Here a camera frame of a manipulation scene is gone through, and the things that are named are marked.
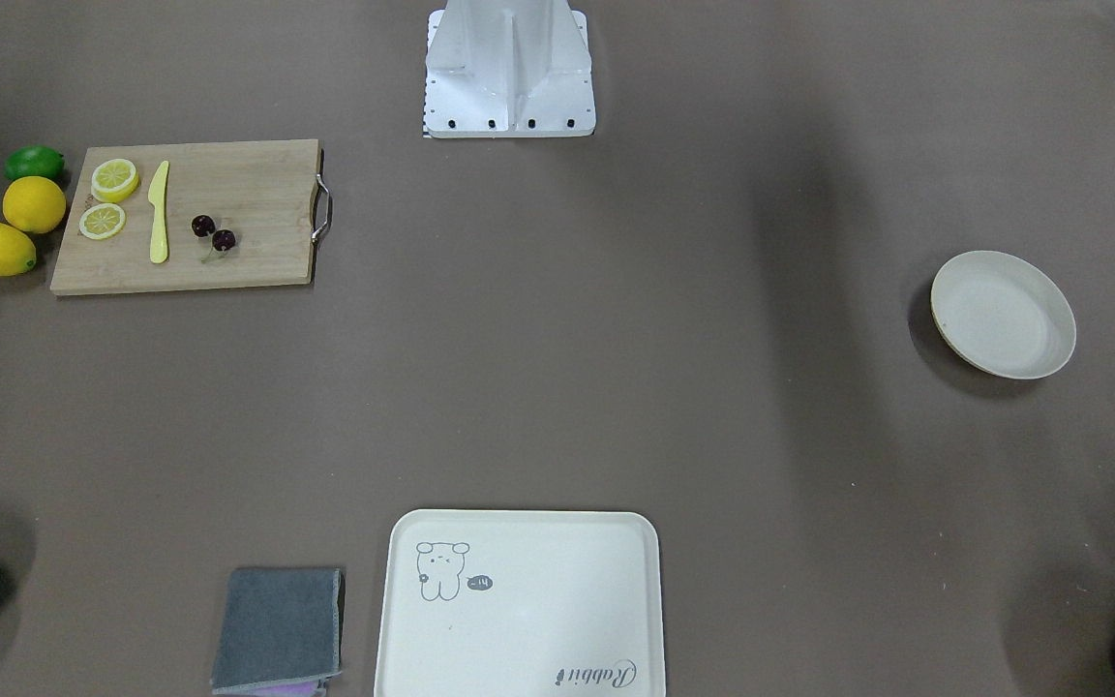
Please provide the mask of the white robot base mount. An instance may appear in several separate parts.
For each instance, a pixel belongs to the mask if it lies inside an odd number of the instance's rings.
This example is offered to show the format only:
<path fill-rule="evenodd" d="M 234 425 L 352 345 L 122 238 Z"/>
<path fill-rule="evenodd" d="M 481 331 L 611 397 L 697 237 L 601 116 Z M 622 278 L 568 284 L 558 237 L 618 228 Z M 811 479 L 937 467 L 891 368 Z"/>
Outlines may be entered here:
<path fill-rule="evenodd" d="M 428 17 L 421 133 L 591 136 L 586 14 L 566 1 L 448 1 Z"/>

